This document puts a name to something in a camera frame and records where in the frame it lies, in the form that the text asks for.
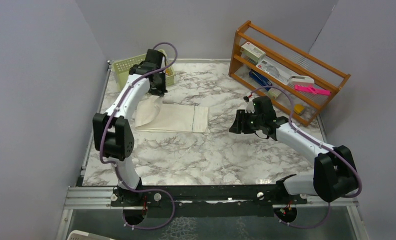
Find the white towel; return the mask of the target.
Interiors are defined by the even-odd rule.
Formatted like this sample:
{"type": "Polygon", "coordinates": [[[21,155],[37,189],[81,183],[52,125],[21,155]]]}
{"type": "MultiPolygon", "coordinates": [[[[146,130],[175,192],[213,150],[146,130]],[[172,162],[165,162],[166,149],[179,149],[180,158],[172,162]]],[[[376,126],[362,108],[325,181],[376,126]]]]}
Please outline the white towel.
{"type": "Polygon", "coordinates": [[[151,96],[139,103],[135,129],[143,132],[205,133],[209,108],[193,105],[165,104],[162,97],[151,96]]]}

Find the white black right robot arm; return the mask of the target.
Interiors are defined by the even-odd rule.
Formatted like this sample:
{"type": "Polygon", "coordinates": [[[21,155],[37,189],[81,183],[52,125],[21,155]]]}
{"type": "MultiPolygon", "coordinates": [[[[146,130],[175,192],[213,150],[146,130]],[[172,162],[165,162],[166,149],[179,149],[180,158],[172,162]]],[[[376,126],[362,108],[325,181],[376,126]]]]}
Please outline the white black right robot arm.
{"type": "Polygon", "coordinates": [[[229,132],[256,134],[261,131],[294,149],[313,165],[313,173],[293,174],[277,182],[275,199],[285,204],[294,195],[318,196],[327,203],[340,197],[360,194],[362,182],[356,171],[352,153],[346,146],[333,146],[302,131],[290,118],[277,116],[271,99],[260,96],[239,109],[229,132]]]}

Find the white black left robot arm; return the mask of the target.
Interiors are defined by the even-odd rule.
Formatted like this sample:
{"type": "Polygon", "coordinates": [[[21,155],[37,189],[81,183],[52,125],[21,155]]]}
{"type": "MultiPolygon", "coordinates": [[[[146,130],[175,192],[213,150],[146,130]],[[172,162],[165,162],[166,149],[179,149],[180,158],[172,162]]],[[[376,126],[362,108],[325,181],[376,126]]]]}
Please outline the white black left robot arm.
{"type": "Polygon", "coordinates": [[[129,69],[127,82],[115,102],[92,119],[94,144],[100,162],[111,165],[116,173],[115,196],[133,206],[142,201],[143,192],[141,178],[131,159],[135,140],[129,120],[144,95],[162,97],[167,92],[167,67],[165,54],[149,49],[145,59],[129,69]]]}

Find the light green plastic basket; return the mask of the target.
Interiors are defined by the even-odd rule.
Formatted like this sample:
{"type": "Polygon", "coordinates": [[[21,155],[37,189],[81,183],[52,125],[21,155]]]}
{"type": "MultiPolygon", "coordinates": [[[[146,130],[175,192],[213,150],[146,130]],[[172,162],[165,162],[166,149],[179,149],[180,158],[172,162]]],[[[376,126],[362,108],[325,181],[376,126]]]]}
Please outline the light green plastic basket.
{"type": "MultiPolygon", "coordinates": [[[[135,57],[127,58],[124,60],[118,60],[112,63],[112,72],[114,73],[115,81],[117,83],[118,90],[121,91],[128,79],[129,70],[133,65],[140,64],[145,60],[146,54],[141,54],[135,57]]],[[[171,74],[166,75],[166,86],[174,85],[174,69],[169,67],[171,74]]]]}

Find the blue flat object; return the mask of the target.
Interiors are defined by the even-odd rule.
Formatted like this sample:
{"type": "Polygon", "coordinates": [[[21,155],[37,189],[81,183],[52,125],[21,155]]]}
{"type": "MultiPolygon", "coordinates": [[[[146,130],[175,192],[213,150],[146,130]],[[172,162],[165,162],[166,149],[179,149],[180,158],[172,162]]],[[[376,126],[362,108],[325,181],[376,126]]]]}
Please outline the blue flat object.
{"type": "Polygon", "coordinates": [[[269,91],[271,89],[272,83],[270,82],[270,80],[268,78],[264,77],[263,75],[261,75],[260,73],[254,71],[254,70],[251,70],[249,72],[249,77],[252,78],[260,86],[267,86],[265,88],[266,91],[269,91]]]}

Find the yellow grey sponge block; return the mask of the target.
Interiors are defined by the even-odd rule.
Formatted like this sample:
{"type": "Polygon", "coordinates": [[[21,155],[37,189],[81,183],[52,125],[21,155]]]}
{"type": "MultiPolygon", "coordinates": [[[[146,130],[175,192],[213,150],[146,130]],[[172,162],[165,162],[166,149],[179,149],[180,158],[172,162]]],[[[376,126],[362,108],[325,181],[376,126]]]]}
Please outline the yellow grey sponge block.
{"type": "Polygon", "coordinates": [[[301,104],[295,104],[293,110],[295,114],[301,116],[306,111],[306,107],[301,104]]]}

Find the pink clip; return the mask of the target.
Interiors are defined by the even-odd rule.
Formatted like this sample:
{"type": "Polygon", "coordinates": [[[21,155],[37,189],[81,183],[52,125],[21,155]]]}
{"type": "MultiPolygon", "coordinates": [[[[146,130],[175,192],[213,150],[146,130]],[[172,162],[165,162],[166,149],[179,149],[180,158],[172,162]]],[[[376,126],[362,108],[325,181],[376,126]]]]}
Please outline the pink clip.
{"type": "Polygon", "coordinates": [[[305,92],[305,93],[311,93],[314,95],[323,95],[323,96],[329,96],[331,95],[331,92],[329,90],[321,89],[321,88],[315,88],[313,86],[307,85],[295,85],[294,89],[299,92],[305,92]]]}

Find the white device on shelf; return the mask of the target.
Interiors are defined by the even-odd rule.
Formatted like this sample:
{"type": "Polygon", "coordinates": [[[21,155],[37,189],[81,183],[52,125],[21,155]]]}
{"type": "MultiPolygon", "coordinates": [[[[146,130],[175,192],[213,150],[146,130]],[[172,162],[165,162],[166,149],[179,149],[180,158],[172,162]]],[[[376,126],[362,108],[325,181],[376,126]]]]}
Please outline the white device on shelf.
{"type": "Polygon", "coordinates": [[[294,85],[305,86],[305,87],[310,87],[315,84],[314,79],[306,75],[292,75],[289,78],[289,82],[294,85]]]}

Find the white green small box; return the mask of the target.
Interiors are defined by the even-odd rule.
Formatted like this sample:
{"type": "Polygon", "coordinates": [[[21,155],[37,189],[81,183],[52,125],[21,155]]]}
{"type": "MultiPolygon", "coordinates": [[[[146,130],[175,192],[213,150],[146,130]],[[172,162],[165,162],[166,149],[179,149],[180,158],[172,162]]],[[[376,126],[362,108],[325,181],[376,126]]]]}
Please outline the white green small box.
{"type": "Polygon", "coordinates": [[[241,46],[240,52],[245,59],[254,64],[258,64],[265,57],[265,52],[249,41],[241,46]]]}

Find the orange wooden shelf rack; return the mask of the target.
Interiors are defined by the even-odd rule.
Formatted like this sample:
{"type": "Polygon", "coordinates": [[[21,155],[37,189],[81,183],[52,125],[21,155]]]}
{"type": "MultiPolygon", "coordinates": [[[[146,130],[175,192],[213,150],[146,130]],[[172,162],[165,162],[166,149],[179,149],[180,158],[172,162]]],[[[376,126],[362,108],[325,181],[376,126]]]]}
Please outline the orange wooden shelf rack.
{"type": "Polygon", "coordinates": [[[319,116],[322,110],[327,107],[351,77],[350,74],[344,73],[319,60],[248,20],[235,32],[228,74],[249,90],[253,90],[259,85],[249,77],[249,72],[251,70],[268,78],[273,86],[285,90],[286,95],[291,97],[295,104],[305,106],[306,111],[302,115],[295,114],[285,95],[273,96],[273,94],[266,91],[265,88],[257,90],[255,96],[271,97],[276,108],[287,114],[292,113],[293,118],[304,126],[310,125],[319,116]],[[263,50],[265,52],[265,57],[271,58],[290,69],[293,72],[292,75],[302,75],[313,78],[315,81],[313,87],[329,90],[331,95],[314,95],[307,92],[296,91],[294,89],[294,84],[282,84],[277,79],[257,68],[257,64],[250,62],[242,56],[240,48],[246,42],[251,42],[263,50]]]}

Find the white basket at bottom edge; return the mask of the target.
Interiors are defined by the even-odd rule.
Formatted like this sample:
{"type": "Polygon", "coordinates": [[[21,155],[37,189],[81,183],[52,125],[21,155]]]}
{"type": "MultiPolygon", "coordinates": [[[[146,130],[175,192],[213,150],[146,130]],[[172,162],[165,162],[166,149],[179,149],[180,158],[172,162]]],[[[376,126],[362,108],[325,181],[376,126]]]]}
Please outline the white basket at bottom edge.
{"type": "Polygon", "coordinates": [[[101,236],[80,230],[73,230],[69,233],[67,240],[114,240],[107,236],[101,236]]]}

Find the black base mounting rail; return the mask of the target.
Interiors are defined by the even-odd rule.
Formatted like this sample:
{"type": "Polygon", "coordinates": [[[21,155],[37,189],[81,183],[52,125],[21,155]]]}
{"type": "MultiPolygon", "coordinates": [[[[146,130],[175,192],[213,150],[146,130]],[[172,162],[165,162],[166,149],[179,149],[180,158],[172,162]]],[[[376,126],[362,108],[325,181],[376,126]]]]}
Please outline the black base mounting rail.
{"type": "Polygon", "coordinates": [[[110,197],[112,207],[122,207],[128,216],[150,218],[272,217],[274,209],[307,203],[276,184],[144,185],[141,199],[135,202],[118,200],[115,192],[116,187],[110,197]]]}

